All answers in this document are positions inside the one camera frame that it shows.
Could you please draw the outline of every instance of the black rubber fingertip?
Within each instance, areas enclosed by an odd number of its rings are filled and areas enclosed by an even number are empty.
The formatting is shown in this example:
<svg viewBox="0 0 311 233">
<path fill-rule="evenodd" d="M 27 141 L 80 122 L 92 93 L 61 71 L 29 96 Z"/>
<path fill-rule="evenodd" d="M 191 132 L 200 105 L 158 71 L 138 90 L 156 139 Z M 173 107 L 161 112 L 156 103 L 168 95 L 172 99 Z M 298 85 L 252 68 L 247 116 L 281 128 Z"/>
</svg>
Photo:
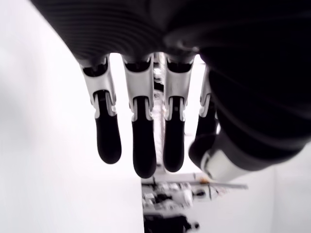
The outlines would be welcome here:
<svg viewBox="0 0 311 233">
<path fill-rule="evenodd" d="M 179 118 L 165 121 L 163 163 L 170 172 L 177 172 L 184 163 L 184 127 Z"/>
<path fill-rule="evenodd" d="M 156 171 L 156 149 L 153 120 L 138 119 L 133 126 L 133 164 L 141 178 L 149 178 Z"/>
<path fill-rule="evenodd" d="M 195 141 L 191 144 L 189 158 L 198 168 L 201 169 L 202 158 L 205 152 L 212 147 L 215 138 L 215 134 L 204 134 L 196 137 Z"/>
<path fill-rule="evenodd" d="M 117 115 L 99 117 L 95 120 L 98 154 L 105 163 L 114 164 L 122 153 Z"/>
</svg>

